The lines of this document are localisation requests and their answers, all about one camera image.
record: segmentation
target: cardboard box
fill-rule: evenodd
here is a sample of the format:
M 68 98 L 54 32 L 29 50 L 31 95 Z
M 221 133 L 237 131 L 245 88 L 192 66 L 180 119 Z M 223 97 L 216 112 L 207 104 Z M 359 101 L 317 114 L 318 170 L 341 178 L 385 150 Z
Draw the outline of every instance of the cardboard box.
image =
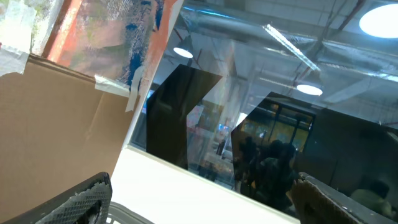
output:
M 95 79 L 35 56 L 0 77 L 0 222 L 112 174 L 133 112 Z

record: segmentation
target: ceiling pipe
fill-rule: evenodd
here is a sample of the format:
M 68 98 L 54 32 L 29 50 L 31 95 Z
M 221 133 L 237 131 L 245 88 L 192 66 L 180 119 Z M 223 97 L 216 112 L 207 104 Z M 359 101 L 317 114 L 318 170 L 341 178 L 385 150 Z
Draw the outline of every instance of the ceiling pipe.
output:
M 262 28 L 264 24 L 272 24 L 304 54 L 316 44 L 317 37 L 324 31 L 322 26 L 225 9 L 216 5 L 209 7 L 197 2 L 187 2 L 181 14 L 191 32 L 233 39 L 256 48 L 282 50 L 284 47 Z M 329 54 L 321 54 L 318 58 L 320 62 L 355 68 L 363 73 L 398 75 L 396 41 L 329 29 L 335 35 L 323 39 L 322 44 Z
M 178 30 L 176 30 L 175 28 L 173 29 L 175 34 L 177 35 L 177 37 L 179 37 L 180 40 L 182 40 L 182 37 L 180 35 L 180 33 L 178 32 Z
M 365 2 L 366 2 L 366 0 L 358 0 L 354 9 L 350 12 L 350 14 L 347 16 L 347 18 L 341 23 L 338 30 L 343 30 L 344 27 L 347 26 L 347 24 L 353 19 L 355 14 L 357 14 L 359 12 L 359 10 L 361 10 L 362 7 L 365 5 Z

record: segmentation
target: ceiling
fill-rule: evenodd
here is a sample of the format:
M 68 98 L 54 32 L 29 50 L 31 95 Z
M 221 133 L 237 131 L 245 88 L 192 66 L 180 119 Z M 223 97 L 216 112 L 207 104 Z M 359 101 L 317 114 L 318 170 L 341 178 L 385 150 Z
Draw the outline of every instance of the ceiling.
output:
M 154 82 L 162 83 L 178 64 L 188 63 L 172 49 L 180 38 L 190 34 L 192 66 L 249 85 L 255 105 L 274 91 L 317 108 L 398 128 L 398 40 L 371 37 L 359 28 L 366 12 L 388 3 L 185 1 Z M 275 27 L 320 68 L 321 96 L 294 88 L 309 73 L 305 72 L 307 66 L 262 28 L 266 24 Z M 209 95 L 222 92 L 224 85 L 215 86 Z

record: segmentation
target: ceiling light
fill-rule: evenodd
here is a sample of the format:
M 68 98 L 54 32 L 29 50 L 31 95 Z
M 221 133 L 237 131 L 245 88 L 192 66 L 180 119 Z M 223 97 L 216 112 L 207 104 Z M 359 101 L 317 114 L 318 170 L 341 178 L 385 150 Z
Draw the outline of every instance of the ceiling light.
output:
M 303 93 L 315 96 L 320 96 L 323 93 L 321 89 L 311 85 L 297 85 L 297 89 Z
M 313 70 L 303 80 L 300 80 L 296 86 L 298 91 L 309 95 L 320 96 L 322 95 L 322 81 L 320 79 L 320 71 Z
M 193 46 L 192 46 L 192 39 L 189 35 L 188 37 L 184 38 L 176 47 L 174 47 L 174 52 L 186 57 L 186 58 L 193 58 Z
M 360 28 L 374 37 L 398 38 L 398 4 L 388 4 L 367 12 L 359 21 Z
M 267 33 L 269 33 L 275 40 L 285 46 L 289 51 L 296 55 L 302 62 L 304 62 L 312 70 L 320 70 L 310 59 L 308 59 L 300 49 L 296 48 L 289 40 L 286 39 L 277 29 L 273 28 L 270 24 L 263 26 Z

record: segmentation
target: glass window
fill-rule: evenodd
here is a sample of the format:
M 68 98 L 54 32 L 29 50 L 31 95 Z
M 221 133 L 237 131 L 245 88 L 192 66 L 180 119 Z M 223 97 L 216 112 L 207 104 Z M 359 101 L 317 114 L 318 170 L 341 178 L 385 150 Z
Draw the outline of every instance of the glass window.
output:
M 390 3 L 185 1 L 131 145 L 293 217 L 302 179 L 397 220 L 398 39 L 360 22 Z

